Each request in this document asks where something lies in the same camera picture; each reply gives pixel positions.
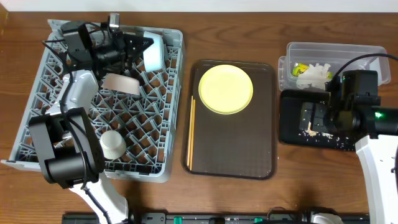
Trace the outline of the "yellow-green round plate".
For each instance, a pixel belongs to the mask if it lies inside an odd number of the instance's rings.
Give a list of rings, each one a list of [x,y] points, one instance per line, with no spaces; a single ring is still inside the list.
[[[243,69],[234,65],[217,65],[200,78],[198,93],[209,110],[229,115],[247,107],[252,100],[254,87]]]

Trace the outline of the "white cup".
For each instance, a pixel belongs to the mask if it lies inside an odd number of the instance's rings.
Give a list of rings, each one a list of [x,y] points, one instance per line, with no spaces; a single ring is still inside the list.
[[[117,159],[126,152],[126,142],[117,131],[106,131],[99,142],[106,159]]]

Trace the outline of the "black waste tray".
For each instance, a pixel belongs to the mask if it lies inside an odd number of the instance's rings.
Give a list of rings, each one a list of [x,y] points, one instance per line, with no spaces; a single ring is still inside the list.
[[[305,90],[284,90],[279,100],[279,141],[286,144],[305,146],[298,137],[302,103],[328,104],[329,94]]]

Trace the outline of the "white tissue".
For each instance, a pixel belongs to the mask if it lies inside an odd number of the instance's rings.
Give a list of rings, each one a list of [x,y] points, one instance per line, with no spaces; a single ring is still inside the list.
[[[325,90],[325,83],[330,81],[333,73],[329,71],[331,65],[325,63],[320,65],[308,65],[309,69],[303,74],[299,75],[296,80],[296,86],[298,89],[316,88],[319,90]]]

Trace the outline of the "food scraps rice pile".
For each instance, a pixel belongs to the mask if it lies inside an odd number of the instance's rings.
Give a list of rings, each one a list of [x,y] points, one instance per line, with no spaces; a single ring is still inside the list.
[[[342,151],[354,151],[354,142],[348,136],[330,134],[327,129],[319,124],[313,125],[311,121],[304,124],[299,130],[298,137],[305,146],[339,149]]]

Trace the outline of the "dark brown serving tray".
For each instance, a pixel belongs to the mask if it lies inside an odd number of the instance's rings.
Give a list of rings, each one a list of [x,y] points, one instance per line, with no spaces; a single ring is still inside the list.
[[[277,85],[274,69],[266,63],[234,62],[251,78],[254,94],[242,111],[223,115],[212,112],[201,101],[198,84],[203,74],[222,60],[198,60],[191,69],[191,96],[196,100],[193,167],[187,167],[188,128],[182,164],[191,174],[265,180],[277,167]]]

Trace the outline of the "green snack wrapper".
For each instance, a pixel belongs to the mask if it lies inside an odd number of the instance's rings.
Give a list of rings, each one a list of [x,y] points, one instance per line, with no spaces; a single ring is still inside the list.
[[[303,74],[306,70],[309,69],[309,66],[302,63],[295,63],[292,69],[292,75],[298,77],[299,75]]]

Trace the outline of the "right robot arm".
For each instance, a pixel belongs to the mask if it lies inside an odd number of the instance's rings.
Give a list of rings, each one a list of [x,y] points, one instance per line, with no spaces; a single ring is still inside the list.
[[[304,102],[301,123],[316,133],[354,142],[371,223],[397,223],[397,109],[383,108],[378,74],[345,71],[327,83],[327,104]]]

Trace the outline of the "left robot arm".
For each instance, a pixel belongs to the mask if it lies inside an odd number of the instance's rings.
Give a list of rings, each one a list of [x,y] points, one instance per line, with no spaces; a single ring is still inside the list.
[[[45,114],[29,121],[29,132],[44,179],[79,195],[96,213],[99,223],[133,223],[125,197],[104,173],[105,157],[88,117],[91,101],[106,75],[122,75],[155,44],[149,32],[123,32],[115,16],[96,26],[103,34],[99,46],[85,21],[60,27],[66,43],[63,86]]]

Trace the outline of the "light blue bowl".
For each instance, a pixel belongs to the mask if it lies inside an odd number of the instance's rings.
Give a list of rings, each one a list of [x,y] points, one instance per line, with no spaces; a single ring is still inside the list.
[[[163,69],[164,61],[164,41],[161,35],[145,31],[144,37],[154,41],[143,53],[144,66],[147,72]]]

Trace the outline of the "wooden chopstick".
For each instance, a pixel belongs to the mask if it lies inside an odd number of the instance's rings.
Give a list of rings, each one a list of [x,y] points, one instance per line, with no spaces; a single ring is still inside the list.
[[[194,131],[195,131],[195,107],[196,100],[192,98],[192,114],[191,114],[191,131],[190,131],[190,165],[189,168],[192,170],[193,167],[193,144],[194,144]]]
[[[190,104],[190,119],[189,119],[189,130],[188,130],[188,147],[187,147],[187,167],[190,167],[190,148],[191,148],[191,131],[192,131],[192,113],[193,113],[193,96],[191,96]]]

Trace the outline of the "grey plastic dish rack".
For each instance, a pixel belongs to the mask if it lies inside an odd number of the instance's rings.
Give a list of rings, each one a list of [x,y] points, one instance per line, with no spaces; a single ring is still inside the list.
[[[134,72],[143,82],[140,94],[100,89],[91,102],[88,116],[97,136],[115,130],[126,142],[127,151],[122,157],[106,161],[105,173],[109,178],[164,183],[172,170],[183,83],[183,34],[177,29],[122,28],[125,32],[148,31],[161,35],[166,48],[165,68],[146,72],[143,59],[139,59]],[[10,156],[1,163],[18,170],[40,171],[28,122],[55,103],[63,85],[61,73],[61,61],[45,49]]]

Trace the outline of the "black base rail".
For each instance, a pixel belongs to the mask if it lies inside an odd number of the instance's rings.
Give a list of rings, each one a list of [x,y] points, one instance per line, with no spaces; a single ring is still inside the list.
[[[164,213],[145,213],[136,221],[124,221],[122,223],[142,224],[243,224],[243,223],[299,223],[292,219],[293,215],[273,213],[266,216],[256,215],[166,215]],[[342,215],[343,223],[363,224],[370,223],[367,215]],[[86,224],[99,223],[95,214],[64,214],[62,224]]]

